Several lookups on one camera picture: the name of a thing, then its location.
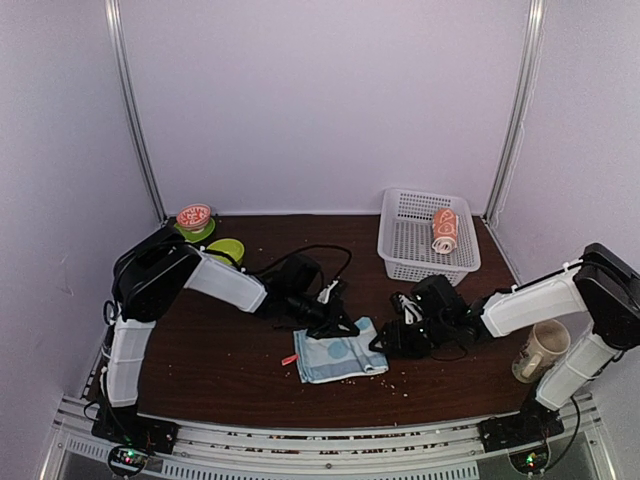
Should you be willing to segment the blue patchwork towel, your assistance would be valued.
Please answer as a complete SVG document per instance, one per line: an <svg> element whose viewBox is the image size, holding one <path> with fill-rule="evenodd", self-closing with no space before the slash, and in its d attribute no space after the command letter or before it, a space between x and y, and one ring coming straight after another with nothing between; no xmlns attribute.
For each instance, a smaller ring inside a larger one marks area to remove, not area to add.
<svg viewBox="0 0 640 480"><path fill-rule="evenodd" d="M369 317L355 322L359 335L314 339L307 330L293 332L294 354L281 360L282 366L295 364L302 383L324 384L352 377L386 373L389 364L383 353L369 348L377 330Z"/></svg>

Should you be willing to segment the white plastic basket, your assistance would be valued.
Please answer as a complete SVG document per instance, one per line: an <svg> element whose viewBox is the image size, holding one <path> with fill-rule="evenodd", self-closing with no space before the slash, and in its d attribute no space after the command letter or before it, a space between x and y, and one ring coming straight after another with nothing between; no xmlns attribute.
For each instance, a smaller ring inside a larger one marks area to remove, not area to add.
<svg viewBox="0 0 640 480"><path fill-rule="evenodd" d="M450 209L458 218L457 245L440 254L432 248L436 213ZM481 267L473 217L460 197L389 188L383 194L377 253L392 280L417 283L442 274L454 286Z"/></svg>

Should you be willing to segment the orange bunny pattern towel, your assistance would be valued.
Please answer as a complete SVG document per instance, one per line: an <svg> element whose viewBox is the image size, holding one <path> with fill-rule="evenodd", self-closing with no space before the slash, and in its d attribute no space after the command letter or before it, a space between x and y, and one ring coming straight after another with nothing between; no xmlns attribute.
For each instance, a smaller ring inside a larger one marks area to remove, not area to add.
<svg viewBox="0 0 640 480"><path fill-rule="evenodd" d="M457 248L458 215L450 208L437 211L432 224L432 249L441 255L452 253Z"/></svg>

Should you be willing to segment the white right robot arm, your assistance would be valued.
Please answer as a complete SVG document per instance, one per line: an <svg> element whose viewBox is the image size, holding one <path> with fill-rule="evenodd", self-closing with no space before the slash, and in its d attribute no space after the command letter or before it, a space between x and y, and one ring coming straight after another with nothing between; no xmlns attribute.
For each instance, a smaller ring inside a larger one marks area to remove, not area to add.
<svg viewBox="0 0 640 480"><path fill-rule="evenodd" d="M398 317L380 329L369 348L393 358L424 358L450 342L467 348L571 314L589 317L587 331L537 384L537 403L514 417L513 433L526 442L550 426L550 411L639 345L639 274L599 243L555 272L471 304L443 275L424 278L407 295L393 294L391 303Z"/></svg>

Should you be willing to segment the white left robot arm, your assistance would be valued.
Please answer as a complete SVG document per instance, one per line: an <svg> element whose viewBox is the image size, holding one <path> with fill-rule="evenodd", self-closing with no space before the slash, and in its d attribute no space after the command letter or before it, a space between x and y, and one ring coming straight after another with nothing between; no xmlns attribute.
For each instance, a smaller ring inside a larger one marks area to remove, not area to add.
<svg viewBox="0 0 640 480"><path fill-rule="evenodd" d="M144 433L138 401L147 344L157 322L185 290L192 290L258 316L284 315L306 326L313 339L356 337L360 330L344 308L346 286L339 274L311 293L323 278L321 265L298 248L271 264L248 270L230 255L188 242L166 225L115 263L112 317L106 338L107 366L101 393L109 406L106 429L123 444Z"/></svg>

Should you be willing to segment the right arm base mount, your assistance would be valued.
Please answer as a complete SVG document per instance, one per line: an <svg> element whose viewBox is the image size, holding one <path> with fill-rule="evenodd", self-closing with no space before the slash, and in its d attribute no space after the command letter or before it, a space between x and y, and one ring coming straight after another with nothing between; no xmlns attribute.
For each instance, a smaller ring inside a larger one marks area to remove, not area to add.
<svg viewBox="0 0 640 480"><path fill-rule="evenodd" d="M550 465L548 439L562 434L564 426L557 410L527 397L518 412L481 421L478 431L486 453L509 450L511 466L532 477Z"/></svg>

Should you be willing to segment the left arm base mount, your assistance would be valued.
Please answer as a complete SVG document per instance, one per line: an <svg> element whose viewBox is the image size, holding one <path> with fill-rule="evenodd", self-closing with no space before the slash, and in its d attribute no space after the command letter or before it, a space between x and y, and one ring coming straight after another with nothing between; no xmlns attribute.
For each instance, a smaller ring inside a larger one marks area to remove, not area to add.
<svg viewBox="0 0 640 480"><path fill-rule="evenodd" d="M156 454L171 454L177 439L177 423L140 416L137 406L113 407L103 394L96 398L97 413L91 434L112 444L106 464L117 478L140 474Z"/></svg>

